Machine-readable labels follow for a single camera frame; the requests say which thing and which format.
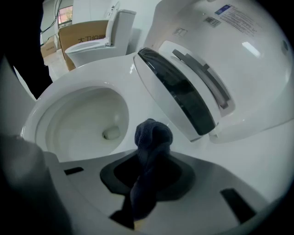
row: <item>towel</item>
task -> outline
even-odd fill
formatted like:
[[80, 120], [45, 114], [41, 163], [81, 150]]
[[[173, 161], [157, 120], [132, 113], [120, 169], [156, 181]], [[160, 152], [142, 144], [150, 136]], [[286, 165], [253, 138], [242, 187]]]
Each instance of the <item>towel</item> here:
[[150, 118], [137, 126], [135, 144], [142, 172], [130, 191], [134, 221], [145, 218], [156, 205], [156, 160], [169, 155], [172, 141], [172, 132], [163, 123]]

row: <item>white ceramic toilet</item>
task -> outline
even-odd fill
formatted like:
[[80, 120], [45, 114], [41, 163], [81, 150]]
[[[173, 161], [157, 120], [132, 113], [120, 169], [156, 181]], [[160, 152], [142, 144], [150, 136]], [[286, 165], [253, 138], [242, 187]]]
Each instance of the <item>white ceramic toilet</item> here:
[[124, 56], [135, 15], [134, 11], [119, 10], [118, 2], [108, 21], [105, 38], [73, 45], [67, 48], [65, 53], [73, 61], [75, 67], [92, 61]]
[[[215, 14], [223, 1], [199, 1], [170, 18], [156, 17], [165, 10], [159, 3], [147, 48], [58, 79], [38, 99], [22, 136], [61, 162], [90, 159], [135, 149], [137, 125], [153, 118], [171, 129], [173, 151], [216, 162], [276, 198], [292, 172], [285, 170], [290, 133], [281, 133], [293, 125], [293, 52], [260, 6], [229, 2], [272, 36], [251, 37], [223, 21]], [[275, 175], [279, 190], [266, 188], [260, 172]]]

